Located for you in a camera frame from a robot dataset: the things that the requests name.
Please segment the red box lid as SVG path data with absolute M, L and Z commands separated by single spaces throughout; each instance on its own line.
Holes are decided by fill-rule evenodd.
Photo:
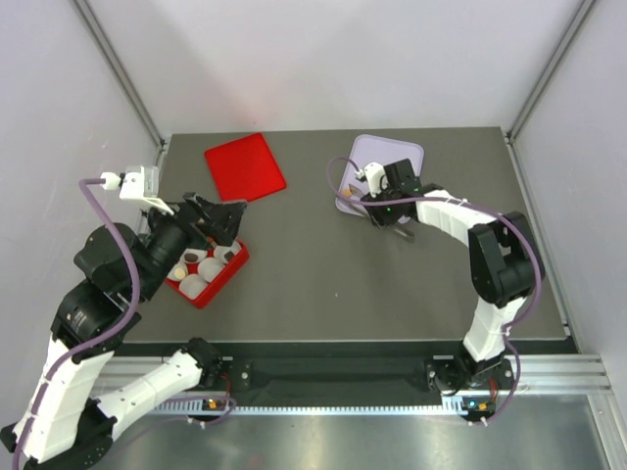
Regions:
M 223 201 L 253 202 L 287 187 L 285 177 L 261 133 L 208 149 L 204 157 Z

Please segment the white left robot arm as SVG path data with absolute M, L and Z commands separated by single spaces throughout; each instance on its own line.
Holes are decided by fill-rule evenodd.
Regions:
M 24 417 L 4 427 L 1 442 L 16 469 L 88 469 L 135 421 L 187 390 L 208 390 L 223 377 L 216 347 L 193 338 L 166 362 L 113 393 L 92 388 L 124 337 L 185 250 L 231 244 L 244 201 L 212 203 L 187 193 L 168 214 L 145 211 L 149 230 L 136 234 L 99 209 L 94 230 L 74 263 L 84 278 L 59 304 L 47 358 Z

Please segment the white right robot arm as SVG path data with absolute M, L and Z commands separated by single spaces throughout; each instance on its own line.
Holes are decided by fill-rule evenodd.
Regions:
M 456 369 L 462 384 L 482 386 L 503 359 L 510 324 L 544 276 L 525 215 L 480 210 L 440 185 L 423 184 L 409 160 L 367 164 L 356 178 L 367 185 L 360 201 L 375 226 L 411 218 L 468 248 L 478 301 Z

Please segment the red chocolate box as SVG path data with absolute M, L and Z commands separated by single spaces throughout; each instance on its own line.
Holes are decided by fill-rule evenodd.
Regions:
M 178 290 L 179 283 L 172 282 L 166 279 L 166 284 L 171 287 L 175 292 L 178 293 L 180 297 L 182 297 L 185 301 L 193 305 L 198 309 L 202 309 L 206 307 L 213 298 L 234 278 L 234 276 L 241 270 L 241 268 L 246 264 L 249 260 L 249 251 L 246 244 L 241 240 L 236 240 L 241 246 L 242 249 L 237 256 L 235 256 L 228 264 L 225 265 L 225 268 L 217 277 L 217 279 L 208 283 L 208 287 L 205 291 L 195 300 L 190 300 L 182 295 Z M 207 250 L 207 257 L 213 256 L 214 248 Z M 197 264 L 187 264 L 189 274 L 197 274 Z

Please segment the metal tongs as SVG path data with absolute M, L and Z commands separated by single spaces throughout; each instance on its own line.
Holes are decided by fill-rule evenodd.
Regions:
M 350 190 L 352 193 L 352 196 L 348 199 L 349 199 L 349 207 L 353 211 L 355 211 L 360 216 L 368 219 L 376 228 L 384 229 L 391 233 L 394 233 L 408 242 L 414 241 L 413 232 L 409 229 L 406 229 L 403 226 L 403 224 L 401 224 L 400 222 L 395 222 L 393 225 L 387 225 L 387 226 L 380 226 L 374 223 L 369 213 L 367 212 L 367 210 L 363 206 L 359 205 L 359 201 L 361 200 L 361 197 L 365 195 L 365 192 L 353 184 L 349 184 L 347 189 Z

